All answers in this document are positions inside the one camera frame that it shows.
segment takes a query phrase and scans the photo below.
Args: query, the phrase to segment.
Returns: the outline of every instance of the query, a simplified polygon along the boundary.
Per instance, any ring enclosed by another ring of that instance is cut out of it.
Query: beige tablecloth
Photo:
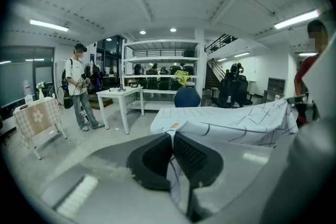
[[[61,121],[61,114],[52,97],[45,97],[43,101],[30,103],[22,110],[20,107],[14,110],[13,116],[21,142],[28,148],[31,137]]]

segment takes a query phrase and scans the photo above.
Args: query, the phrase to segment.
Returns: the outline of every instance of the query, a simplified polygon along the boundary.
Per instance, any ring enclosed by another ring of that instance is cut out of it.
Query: shelf board
[[[170,90],[149,90],[149,89],[143,89],[143,92],[147,93],[161,93],[161,94],[176,94],[177,91],[170,91]]]
[[[177,78],[174,75],[124,75],[127,78]]]
[[[160,110],[161,108],[174,108],[174,102],[169,101],[143,101],[145,110]],[[136,100],[128,105],[129,109],[141,109],[140,100]]]
[[[182,57],[182,56],[154,56],[154,57],[133,57],[130,59],[124,59],[124,62],[183,62],[183,63],[193,63],[199,60],[195,57]]]
[[[155,39],[126,43],[124,46],[132,50],[194,49],[198,43],[194,39]]]

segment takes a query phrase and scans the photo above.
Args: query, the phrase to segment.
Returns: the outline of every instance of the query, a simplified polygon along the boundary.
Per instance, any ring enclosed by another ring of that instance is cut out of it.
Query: ceiling
[[[275,30],[274,23],[318,8],[331,9],[328,0],[12,0],[3,31],[5,45],[90,44],[113,35],[134,40],[194,37],[204,27],[211,43],[222,34],[273,46],[293,48],[308,43],[305,25]],[[32,26],[30,19],[69,27],[67,32]],[[171,27],[177,32],[169,31]],[[146,35],[139,34],[145,30]]]

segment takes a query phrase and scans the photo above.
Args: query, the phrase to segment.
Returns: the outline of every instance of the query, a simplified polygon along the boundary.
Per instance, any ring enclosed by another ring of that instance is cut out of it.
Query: yellow-green cloth
[[[174,74],[179,79],[179,84],[186,85],[187,80],[191,77],[188,72],[178,70]]]

